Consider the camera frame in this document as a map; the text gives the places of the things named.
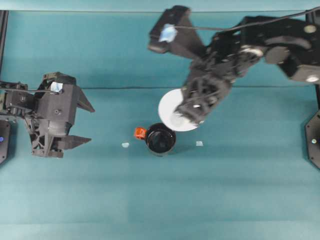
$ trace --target cable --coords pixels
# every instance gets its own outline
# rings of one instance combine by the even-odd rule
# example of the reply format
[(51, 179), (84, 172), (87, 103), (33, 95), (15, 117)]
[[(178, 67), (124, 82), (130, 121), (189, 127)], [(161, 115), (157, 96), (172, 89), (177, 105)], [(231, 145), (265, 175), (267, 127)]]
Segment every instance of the cable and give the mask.
[(50, 90), (25, 90), (25, 89), (16, 89), (16, 88), (5, 88), (0, 87), (0, 90), (12, 91), (12, 92), (23, 92), (23, 93), (50, 93), (54, 95), (58, 95), (58, 92), (50, 91)]
[(251, 22), (251, 23), (238, 25), (238, 26), (234, 26), (234, 27), (229, 27), (229, 28), (202, 27), (202, 26), (174, 26), (174, 28), (175, 29), (194, 29), (194, 30), (209, 30), (209, 31), (229, 32), (229, 31), (235, 31), (235, 30), (239, 30), (239, 29), (243, 29), (243, 28), (247, 28), (247, 27), (252, 27), (252, 26), (256, 26), (256, 25), (270, 24), (270, 23), (278, 22), (278, 21), (281, 21), (281, 20), (284, 20), (284, 19), (290, 19), (290, 18), (301, 16), (301, 15), (313, 13), (313, 12), (318, 11), (318, 10), (320, 10), (320, 6), (317, 6), (315, 8), (310, 9), (310, 10), (307, 10), (307, 11), (302, 11), (302, 12), (298, 12), (298, 13), (294, 13), (294, 14), (290, 14), (290, 15), (286, 15), (286, 16), (281, 16), (281, 17), (277, 17), (277, 18), (274, 18), (274, 19), (271, 19), (271, 20)]

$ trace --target teal backdrop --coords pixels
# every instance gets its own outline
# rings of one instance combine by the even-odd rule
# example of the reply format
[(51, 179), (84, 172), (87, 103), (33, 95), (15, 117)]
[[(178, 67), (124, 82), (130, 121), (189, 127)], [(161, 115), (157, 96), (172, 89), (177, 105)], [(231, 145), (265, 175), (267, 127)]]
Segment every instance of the teal backdrop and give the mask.
[[(195, 25), (219, 27), (317, 4), (0, 2), (11, 10), (1, 79), (36, 88), (43, 74), (60, 71), (77, 78), (96, 110), (77, 111), (71, 134), (92, 141), (63, 159), (33, 157), (24, 123), (13, 125), (0, 166), (1, 240), (320, 238), (320, 171), (304, 135), (318, 109), (313, 85), (262, 60), (203, 125), (177, 133), (168, 156), (134, 139), (135, 127), (160, 121), (159, 100), (188, 74), (189, 60), (147, 50), (160, 12), (176, 3), (196, 10)], [(212, 34), (200, 32), (206, 44)]]

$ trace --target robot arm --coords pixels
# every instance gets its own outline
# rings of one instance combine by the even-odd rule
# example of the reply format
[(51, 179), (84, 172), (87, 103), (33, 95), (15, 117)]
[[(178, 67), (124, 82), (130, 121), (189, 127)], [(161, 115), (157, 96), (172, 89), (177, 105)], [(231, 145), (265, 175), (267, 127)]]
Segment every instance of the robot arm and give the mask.
[[(189, 14), (184, 6), (167, 9), (149, 34), (148, 48), (192, 59), (181, 88), (183, 101), (176, 112), (193, 124), (203, 123), (236, 79), (262, 57), (268, 64), (278, 65), (291, 80), (320, 83), (320, 26), (297, 19), (247, 16), (231, 30), (218, 31), (204, 46)], [(168, 25), (176, 29), (174, 38), (163, 40)]]
[(62, 158), (63, 150), (91, 140), (69, 135), (77, 107), (95, 111), (74, 77), (60, 72), (47, 73), (37, 90), (28, 90), (26, 84), (3, 81), (0, 89), (5, 91), (0, 94), (0, 120), (24, 120), (33, 155)]

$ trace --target orange handle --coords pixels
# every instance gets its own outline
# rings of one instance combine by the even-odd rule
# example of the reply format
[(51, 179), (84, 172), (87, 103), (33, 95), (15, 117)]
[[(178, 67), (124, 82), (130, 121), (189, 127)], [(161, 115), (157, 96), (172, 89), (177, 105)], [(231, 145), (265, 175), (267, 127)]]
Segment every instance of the orange handle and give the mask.
[(136, 139), (144, 140), (146, 138), (147, 130), (143, 127), (136, 127), (134, 130), (134, 136)]

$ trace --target white plate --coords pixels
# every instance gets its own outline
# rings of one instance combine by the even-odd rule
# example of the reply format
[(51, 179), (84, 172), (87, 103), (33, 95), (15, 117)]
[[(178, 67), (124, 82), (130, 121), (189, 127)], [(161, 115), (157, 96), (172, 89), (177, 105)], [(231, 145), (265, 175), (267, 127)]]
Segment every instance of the white plate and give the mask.
[(161, 121), (168, 128), (177, 132), (186, 132), (196, 129), (198, 126), (191, 123), (189, 119), (175, 114), (177, 106), (183, 101), (181, 89), (167, 92), (160, 100), (158, 113)]

